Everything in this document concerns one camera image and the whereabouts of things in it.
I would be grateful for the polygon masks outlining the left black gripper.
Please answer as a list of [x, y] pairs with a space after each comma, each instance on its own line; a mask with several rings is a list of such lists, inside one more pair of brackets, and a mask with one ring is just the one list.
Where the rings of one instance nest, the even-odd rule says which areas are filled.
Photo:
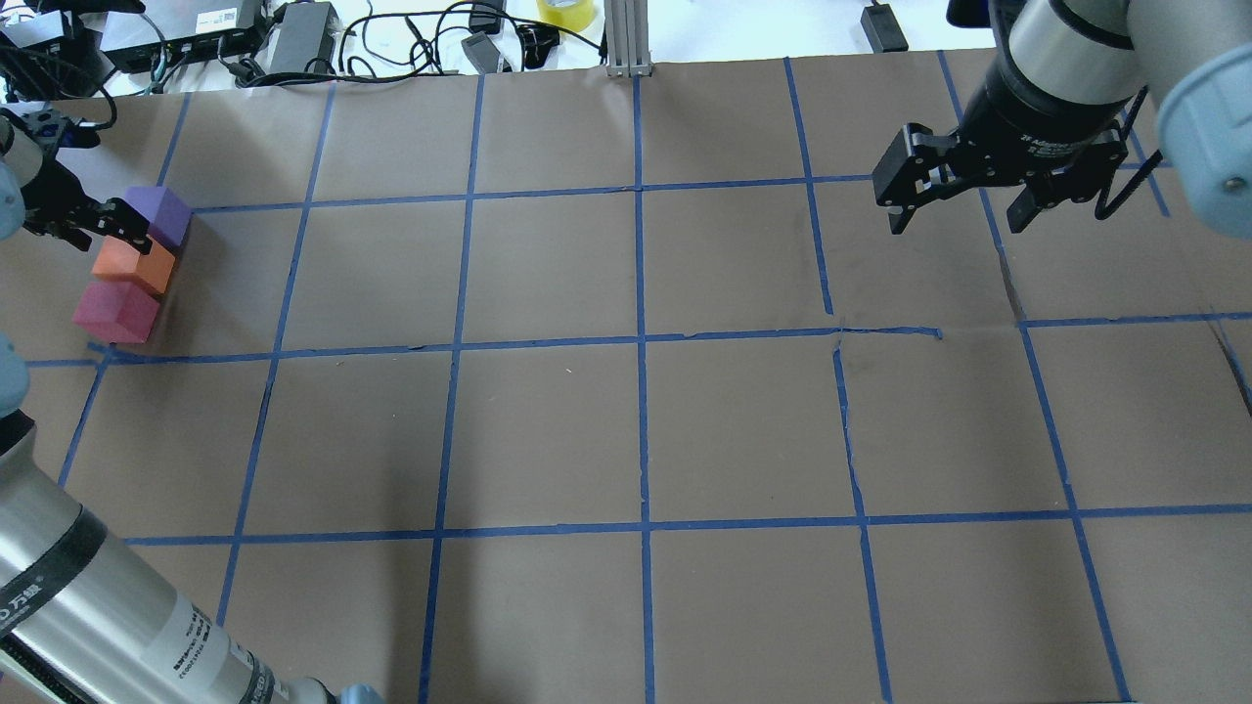
[[78, 148], [80, 122], [58, 109], [19, 114], [3, 106], [4, 241], [26, 229], [58, 241], [115, 238], [140, 256], [151, 253], [151, 223], [120, 198], [91, 200], [81, 182], [58, 162], [63, 147]]

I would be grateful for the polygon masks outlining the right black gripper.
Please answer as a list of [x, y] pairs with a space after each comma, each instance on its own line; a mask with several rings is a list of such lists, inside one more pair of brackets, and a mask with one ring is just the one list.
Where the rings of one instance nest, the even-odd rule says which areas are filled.
[[1057, 200], [1108, 192], [1128, 155], [1121, 125], [1127, 103], [1084, 106], [1048, 94], [1015, 68], [988, 68], [954, 134], [919, 123], [900, 128], [873, 167], [873, 200], [893, 236], [901, 236], [921, 205], [955, 197], [964, 180], [1024, 184], [1007, 207], [1007, 227], [1023, 233]]

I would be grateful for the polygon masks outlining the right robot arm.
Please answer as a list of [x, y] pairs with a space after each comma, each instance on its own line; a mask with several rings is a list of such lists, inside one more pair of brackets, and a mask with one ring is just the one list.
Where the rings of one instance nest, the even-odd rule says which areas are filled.
[[997, 58], [957, 129], [906, 123], [871, 172], [900, 236], [916, 210], [970, 189], [1018, 187], [1023, 232], [1065, 200], [1106, 220], [1168, 163], [1208, 228], [1249, 237], [1247, 1], [952, 1]]

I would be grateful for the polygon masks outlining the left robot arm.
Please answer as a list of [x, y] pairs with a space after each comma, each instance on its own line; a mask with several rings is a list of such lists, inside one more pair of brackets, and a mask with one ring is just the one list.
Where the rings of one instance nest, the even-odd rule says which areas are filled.
[[[84, 252], [93, 237], [148, 253], [148, 220], [96, 200], [58, 162], [96, 147], [100, 124], [3, 111], [3, 236], [19, 229]], [[280, 679], [254, 651], [38, 467], [23, 413], [28, 365], [3, 339], [3, 671], [53, 703], [381, 703], [366, 684], [331, 691]]]

